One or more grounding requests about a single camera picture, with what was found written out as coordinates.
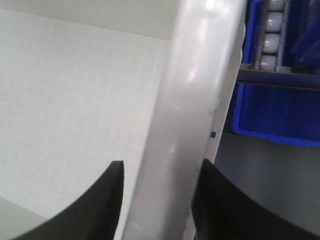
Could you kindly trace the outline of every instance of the white wall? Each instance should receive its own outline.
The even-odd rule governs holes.
[[[1,0],[0,8],[170,39],[179,0]]]
[[[169,42],[0,9],[0,197],[50,218],[124,160],[126,220]]]

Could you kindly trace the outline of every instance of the white bar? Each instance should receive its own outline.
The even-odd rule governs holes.
[[[180,240],[245,0],[183,0],[123,240]]]

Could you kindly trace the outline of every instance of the blue plastic bin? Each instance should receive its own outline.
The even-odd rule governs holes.
[[[257,42],[262,0],[250,2],[246,23],[246,38],[243,49],[243,62],[252,62]],[[299,21],[299,2],[292,1],[293,15]],[[298,34],[291,21],[288,26],[289,37],[284,57],[290,56]],[[274,143],[301,147],[320,146],[320,91],[237,84],[234,90],[234,109],[231,130],[235,133],[268,139]]]

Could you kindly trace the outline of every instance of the gray floor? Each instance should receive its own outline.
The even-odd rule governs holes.
[[[320,147],[224,133],[214,164],[253,200],[320,235]]]
[[[17,204],[0,197],[0,240],[25,233],[46,219]]]

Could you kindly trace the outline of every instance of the black curved edge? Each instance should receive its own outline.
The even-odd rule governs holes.
[[[113,161],[73,204],[14,240],[113,240],[124,189],[124,164]]]
[[[320,240],[251,200],[207,159],[192,214],[199,240]]]

